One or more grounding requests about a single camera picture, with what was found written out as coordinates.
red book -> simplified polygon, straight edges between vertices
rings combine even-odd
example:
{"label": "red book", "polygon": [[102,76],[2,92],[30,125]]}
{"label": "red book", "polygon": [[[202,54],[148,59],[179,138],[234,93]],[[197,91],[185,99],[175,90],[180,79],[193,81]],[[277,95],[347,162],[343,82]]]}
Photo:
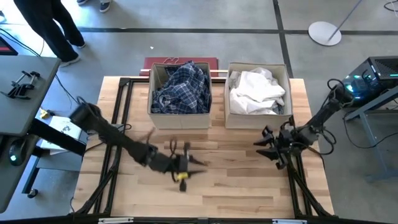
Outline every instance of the red book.
{"label": "red book", "polygon": [[[210,70],[218,70],[218,59],[214,57],[147,57],[144,60],[144,69],[150,69],[154,63],[185,63],[187,61],[207,62]],[[149,72],[140,72],[140,76],[149,76]],[[211,73],[212,77],[218,77],[218,73]]]}

white paper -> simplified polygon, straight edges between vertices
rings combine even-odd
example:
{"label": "white paper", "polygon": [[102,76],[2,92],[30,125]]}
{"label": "white paper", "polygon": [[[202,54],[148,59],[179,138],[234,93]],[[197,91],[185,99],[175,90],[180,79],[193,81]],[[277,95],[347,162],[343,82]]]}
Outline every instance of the white paper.
{"label": "white paper", "polygon": [[[60,117],[60,116],[53,116],[50,122],[50,127],[56,129],[57,131],[60,131],[62,133],[65,133],[69,135],[70,137],[78,140],[81,129],[73,124],[69,118],[65,117]],[[60,152],[66,152],[67,150],[53,144],[51,142],[48,142],[46,140],[43,140],[42,144],[40,145],[42,149],[48,149],[50,150],[50,155],[58,154]]]}

sneaker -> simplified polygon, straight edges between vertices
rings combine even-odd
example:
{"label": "sneaker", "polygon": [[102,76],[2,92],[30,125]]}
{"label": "sneaker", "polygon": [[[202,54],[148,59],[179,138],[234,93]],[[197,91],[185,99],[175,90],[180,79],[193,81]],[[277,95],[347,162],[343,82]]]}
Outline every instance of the sneaker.
{"label": "sneaker", "polygon": [[101,5],[99,6],[99,11],[104,13],[109,10],[111,7],[111,1],[110,2],[101,2]]}
{"label": "sneaker", "polygon": [[86,42],[84,42],[83,45],[77,45],[77,44],[71,43],[69,40],[67,40],[67,41],[69,42],[70,45],[76,46],[76,47],[78,47],[80,49],[82,49],[83,47],[86,47]]}
{"label": "sneaker", "polygon": [[77,2],[77,4],[78,4],[79,6],[81,6],[81,5],[83,5],[83,4],[86,4],[86,2],[88,2],[88,0],[76,0],[76,2]]}
{"label": "sneaker", "polygon": [[73,60],[70,60],[69,62],[61,62],[60,68],[66,67],[66,66],[71,65],[73,63],[76,63],[78,61],[80,61],[80,57],[79,56],[77,56],[77,58],[75,58]]}
{"label": "sneaker", "polygon": [[86,47],[86,42],[82,46],[77,46],[78,48],[82,49],[83,47]]}

wooden table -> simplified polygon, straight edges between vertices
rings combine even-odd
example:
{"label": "wooden table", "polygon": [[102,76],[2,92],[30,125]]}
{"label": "wooden table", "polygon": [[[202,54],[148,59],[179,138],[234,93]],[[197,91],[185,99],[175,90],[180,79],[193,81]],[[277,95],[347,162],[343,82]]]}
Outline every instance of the wooden table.
{"label": "wooden table", "polygon": [[[104,77],[98,106],[111,120],[120,77]],[[297,126],[312,116],[302,79],[291,79],[294,116]],[[178,191],[170,174],[163,175],[136,164],[122,152],[111,215],[113,217],[214,217],[214,218],[292,218],[294,217],[286,170],[277,170],[275,162],[256,153],[253,142],[261,130],[224,128],[223,84],[213,84],[213,108],[210,129],[157,130],[150,142],[159,151],[170,154],[171,136],[190,141],[191,154],[205,161],[207,173],[187,180],[186,193]],[[137,139],[154,127],[147,114],[148,84],[135,83],[126,134]],[[88,147],[99,143],[95,137]],[[93,193],[100,179],[105,146],[86,153],[76,186],[73,207],[79,209]],[[333,213],[322,160],[310,151],[302,154],[308,188]],[[201,169],[192,165],[190,168]],[[104,191],[103,204],[107,198]],[[304,211],[302,193],[298,190],[300,208]]]}

concrete floor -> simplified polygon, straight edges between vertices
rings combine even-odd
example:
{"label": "concrete floor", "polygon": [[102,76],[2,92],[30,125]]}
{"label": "concrete floor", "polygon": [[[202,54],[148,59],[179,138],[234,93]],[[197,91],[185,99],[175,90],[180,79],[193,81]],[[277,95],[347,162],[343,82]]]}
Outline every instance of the concrete floor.
{"label": "concrete floor", "polygon": [[[306,30],[315,21],[338,24],[357,0],[279,0],[284,29]],[[106,14],[98,12],[98,2],[91,0],[83,7],[64,0],[79,27],[86,27],[83,36],[88,46],[77,50],[82,61],[58,73],[65,87],[75,96],[95,103],[105,75],[137,75],[144,57],[217,57],[220,69],[229,62],[283,63],[279,34],[217,34],[217,33],[150,33],[115,32],[112,28],[203,28],[203,29],[267,29],[275,31],[272,0],[116,0]],[[398,30],[398,18],[383,9],[385,1],[364,0],[342,30]],[[26,26],[11,0],[0,2],[7,17],[1,25],[23,43],[40,52],[42,39]],[[324,100],[329,78],[342,79],[368,56],[397,55],[395,35],[344,35],[340,44],[322,47],[308,35],[286,35],[287,50],[294,78],[303,78],[313,113]],[[20,54],[29,54],[11,43]],[[53,57],[47,45],[43,56]],[[45,108],[71,111],[65,93],[54,82],[43,103]],[[326,176],[335,213],[343,218],[396,223],[398,220],[398,178],[368,183],[364,176],[379,172],[372,149],[352,146],[343,130],[344,111],[335,114],[327,128],[338,140],[335,152],[325,156]],[[371,124],[381,138],[396,131],[397,122],[386,117],[372,117]],[[349,125],[351,138],[362,146],[363,129],[357,122]],[[396,137],[385,140],[380,148],[397,167]],[[320,141],[322,151],[329,150]],[[40,196],[28,199],[20,194],[29,167],[0,220],[64,215],[75,190],[78,174],[57,170],[41,170],[34,184]]]}

